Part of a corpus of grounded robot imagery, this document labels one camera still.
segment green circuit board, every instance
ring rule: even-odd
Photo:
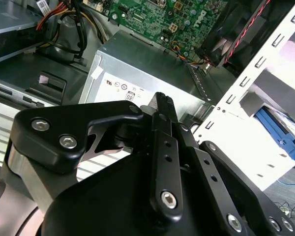
[[[175,40],[191,61],[228,0],[101,0],[88,6],[143,37],[171,49]]]

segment red wire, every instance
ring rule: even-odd
[[[235,49],[239,46],[240,41],[242,40],[242,38],[244,38],[244,36],[246,35],[246,33],[249,30],[249,28],[254,24],[256,18],[261,15],[261,13],[265,9],[265,7],[269,4],[270,1],[271,0],[267,0],[266,3],[260,8],[260,10],[258,11],[257,15],[251,20],[251,22],[249,23],[249,25],[247,26],[247,28],[244,30],[244,32],[241,34],[240,38],[237,40],[235,46],[231,50],[231,53],[228,55],[227,58],[225,58],[225,62],[224,63],[227,63],[228,62],[228,60],[230,59],[230,57],[233,55]]]
[[[49,17],[50,15],[57,14],[57,13],[63,11],[65,8],[66,8],[66,6],[64,5],[63,2],[61,2],[54,10],[52,10],[46,16],[44,16],[44,18],[41,20],[41,22],[37,25],[36,30],[40,30],[41,29],[41,27],[44,24],[44,22],[47,19],[47,17]]]

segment blue component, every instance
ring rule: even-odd
[[[267,129],[274,141],[284,149],[291,159],[295,161],[295,137],[290,133],[285,133],[268,115],[264,108],[261,108],[255,117],[261,122],[261,124]]]
[[[286,185],[286,186],[295,186],[295,183],[283,183],[283,182],[281,182],[281,181],[279,181],[279,180],[277,180],[280,184],[282,184],[282,185]]]

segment power supply label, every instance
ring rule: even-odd
[[[128,100],[138,107],[148,105],[154,93],[147,91],[114,75],[105,73],[99,86],[95,102]]]

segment capacitor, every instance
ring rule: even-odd
[[[189,20],[185,20],[185,26],[189,26],[191,23],[190,23],[190,21]]]
[[[208,6],[209,10],[213,11],[215,9],[215,6],[214,5],[210,5]]]
[[[196,11],[195,9],[192,9],[192,10],[190,11],[190,15],[192,15],[192,16],[197,15],[197,11]]]

